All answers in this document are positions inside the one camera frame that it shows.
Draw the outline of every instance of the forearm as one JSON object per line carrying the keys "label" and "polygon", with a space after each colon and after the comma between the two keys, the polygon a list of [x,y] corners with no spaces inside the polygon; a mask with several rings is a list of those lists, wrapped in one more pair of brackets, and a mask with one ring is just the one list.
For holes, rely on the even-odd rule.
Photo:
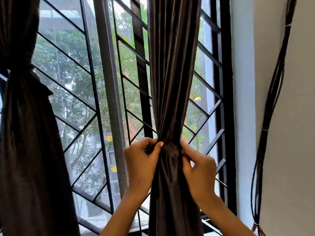
{"label": "forearm", "polygon": [[118,208],[101,232],[100,236],[127,235],[141,203],[142,199],[139,198],[136,191],[127,188]]}
{"label": "forearm", "polygon": [[212,206],[202,209],[223,236],[255,236],[217,197]]}

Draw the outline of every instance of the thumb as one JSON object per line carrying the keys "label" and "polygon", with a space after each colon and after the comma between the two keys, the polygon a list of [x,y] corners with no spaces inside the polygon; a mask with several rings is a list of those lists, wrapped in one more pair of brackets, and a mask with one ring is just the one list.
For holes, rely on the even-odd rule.
{"label": "thumb", "polygon": [[163,142],[159,142],[155,145],[153,152],[150,154],[150,156],[157,161],[158,160],[158,155],[160,154],[161,148],[164,145]]}
{"label": "thumb", "polygon": [[192,166],[190,164],[190,161],[187,159],[187,157],[183,156],[183,172],[186,179],[188,178],[191,170],[192,170]]}

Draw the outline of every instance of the brown curtain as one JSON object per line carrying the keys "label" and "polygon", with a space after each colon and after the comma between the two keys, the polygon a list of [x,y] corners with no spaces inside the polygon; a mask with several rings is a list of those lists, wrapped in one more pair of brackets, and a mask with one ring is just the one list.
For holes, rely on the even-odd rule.
{"label": "brown curtain", "polygon": [[52,93],[32,71],[39,1],[0,0],[1,222],[5,236],[79,236]]}
{"label": "brown curtain", "polygon": [[203,234],[200,210],[182,172],[180,136],[187,111],[201,0],[148,0],[151,93],[164,142],[152,183],[150,236]]}

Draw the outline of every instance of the person's left hand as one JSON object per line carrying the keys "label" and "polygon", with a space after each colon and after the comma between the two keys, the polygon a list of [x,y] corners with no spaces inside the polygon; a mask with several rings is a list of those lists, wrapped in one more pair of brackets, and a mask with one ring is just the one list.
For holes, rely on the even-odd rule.
{"label": "person's left hand", "polygon": [[[143,138],[124,149],[129,188],[136,192],[141,200],[147,196],[152,185],[155,167],[163,144],[163,142],[157,143],[157,138]],[[153,145],[155,145],[153,152],[147,155],[144,150]]]}

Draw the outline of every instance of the wire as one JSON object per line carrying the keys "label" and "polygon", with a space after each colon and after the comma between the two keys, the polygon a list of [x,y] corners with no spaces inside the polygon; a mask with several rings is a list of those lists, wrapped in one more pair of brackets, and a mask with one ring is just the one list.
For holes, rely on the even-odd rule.
{"label": "wire", "polygon": [[284,63],[285,56],[287,52],[289,36],[291,31],[291,24],[293,19],[293,14],[295,11],[297,0],[288,0],[286,8],[286,19],[285,19],[285,32],[284,38],[281,46],[281,50],[278,56],[278,61],[271,79],[266,105],[264,112],[264,119],[262,124],[262,131],[260,135],[258,151],[256,156],[256,162],[254,166],[251,188],[250,188],[250,203],[251,210],[254,219],[254,225],[252,231],[258,230],[258,236],[265,236],[265,233],[262,231],[259,222],[260,222],[260,211],[262,204],[262,178],[263,178],[263,165],[265,160],[265,153],[267,147],[268,131],[270,127],[271,118],[275,110],[277,101],[279,99],[280,91],[284,79]]}

